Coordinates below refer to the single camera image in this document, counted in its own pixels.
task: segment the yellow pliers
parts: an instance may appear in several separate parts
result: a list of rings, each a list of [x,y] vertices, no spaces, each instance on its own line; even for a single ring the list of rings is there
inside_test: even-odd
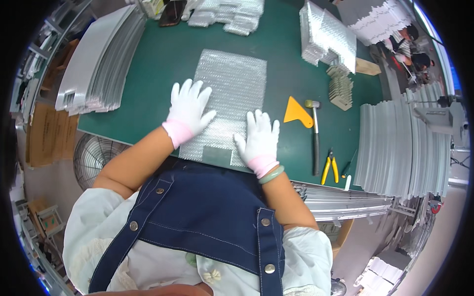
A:
[[[336,158],[333,156],[332,148],[329,150],[328,159],[326,160],[326,165],[324,166],[323,177],[321,179],[321,185],[326,183],[326,177],[329,172],[329,163],[332,165],[332,170],[334,173],[334,182],[339,183],[339,171],[337,170]]]

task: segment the hand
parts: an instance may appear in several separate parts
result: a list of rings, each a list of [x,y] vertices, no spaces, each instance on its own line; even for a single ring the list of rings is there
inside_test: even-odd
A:
[[[402,54],[395,54],[395,58],[401,63],[405,63],[407,60],[407,57]]]
[[[173,85],[170,113],[162,126],[171,138],[175,149],[199,135],[216,116],[215,110],[202,115],[212,92],[210,87],[199,92],[202,84],[202,81],[193,84],[191,79],[187,79],[182,84],[181,90],[179,83]]]
[[[241,135],[234,134],[240,157],[258,179],[279,164],[276,161],[279,133],[280,122],[275,120],[272,129],[268,114],[257,109],[255,118],[252,112],[247,113],[247,143]]]

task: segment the bubble wrap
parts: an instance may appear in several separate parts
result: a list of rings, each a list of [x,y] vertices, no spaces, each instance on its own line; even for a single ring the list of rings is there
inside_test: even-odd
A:
[[[180,158],[202,161],[204,146],[209,146],[232,150],[230,165],[245,166],[234,143],[234,134],[246,138],[247,112],[263,107],[266,65],[266,61],[249,56],[202,51],[194,81],[202,80],[203,88],[212,88],[204,113],[216,110],[217,115],[200,135],[181,145]]]
[[[301,57],[317,66],[319,61],[356,72],[357,38],[326,9],[306,1],[300,10]]]
[[[247,36],[258,27],[264,0],[203,0],[188,21],[189,26],[223,23],[224,31]]]

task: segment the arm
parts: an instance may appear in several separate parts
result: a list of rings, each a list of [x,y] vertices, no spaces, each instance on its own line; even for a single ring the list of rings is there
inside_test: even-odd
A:
[[[269,207],[276,210],[275,217],[285,230],[297,226],[319,230],[313,214],[295,191],[285,172],[263,184],[262,189]]]
[[[171,138],[161,126],[107,163],[92,187],[111,189],[127,199],[173,150]]]
[[[202,116],[212,90],[208,87],[200,92],[201,87],[202,81],[193,84],[191,79],[181,89],[175,83],[166,121],[107,163],[92,187],[111,189],[127,199],[174,149],[200,134],[216,115],[216,111],[210,111]]]
[[[275,120],[273,128],[267,113],[255,111],[247,113],[247,142],[239,134],[234,135],[240,156],[261,179],[275,170],[276,150],[280,122]],[[283,172],[273,180],[262,185],[269,207],[275,209],[275,217],[286,229],[304,226],[318,230],[314,216],[298,193],[294,190],[288,176]]]

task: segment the stack of bubble wrap bags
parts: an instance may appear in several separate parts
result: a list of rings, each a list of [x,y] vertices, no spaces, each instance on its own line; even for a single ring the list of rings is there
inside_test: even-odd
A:
[[[223,23],[224,31],[248,36],[264,12],[264,0],[202,0],[188,20],[193,27]]]
[[[326,9],[306,0],[300,10],[301,56],[317,66],[319,61],[356,72],[357,39],[351,30]]]
[[[125,77],[145,29],[136,5],[93,22],[71,57],[56,98],[56,110],[69,116],[120,107]]]

